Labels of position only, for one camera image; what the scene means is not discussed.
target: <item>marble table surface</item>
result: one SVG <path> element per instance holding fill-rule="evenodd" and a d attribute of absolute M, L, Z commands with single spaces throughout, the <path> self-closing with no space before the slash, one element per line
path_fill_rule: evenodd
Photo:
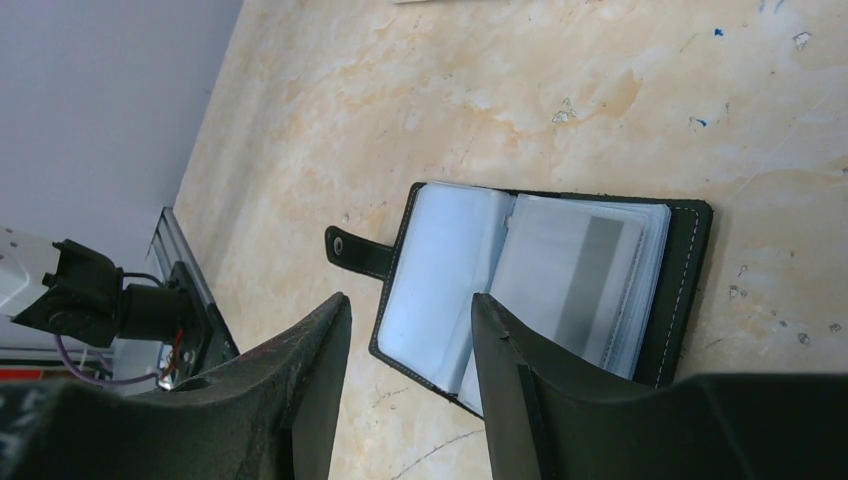
<path fill-rule="evenodd" d="M 842 0 L 246 0 L 175 211 L 242 351 L 350 297 L 331 478 L 487 478 L 483 423 L 369 355 L 381 284 L 331 266 L 324 229 L 391 244 L 422 180 L 703 198 L 677 379 L 845 371 L 846 21 Z"/>

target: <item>purple cable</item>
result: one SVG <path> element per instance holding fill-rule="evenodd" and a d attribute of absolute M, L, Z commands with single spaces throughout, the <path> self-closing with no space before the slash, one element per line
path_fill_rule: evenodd
<path fill-rule="evenodd" d="M 136 383 L 146 382 L 147 380 L 151 380 L 159 376 L 158 373 L 148 373 L 147 375 L 142 375 L 136 378 L 127 378 L 126 380 L 100 380 L 89 377 L 80 371 L 76 364 L 71 360 L 71 356 L 68 355 L 68 350 L 65 349 L 65 344 L 62 343 L 62 337 L 60 335 L 54 336 L 56 337 L 56 348 L 59 350 L 59 356 L 62 357 L 62 363 L 65 364 L 65 367 L 67 367 L 68 371 L 70 371 L 73 376 L 79 378 L 83 382 L 97 385 L 99 387 L 120 387 L 123 385 L 133 385 Z"/>

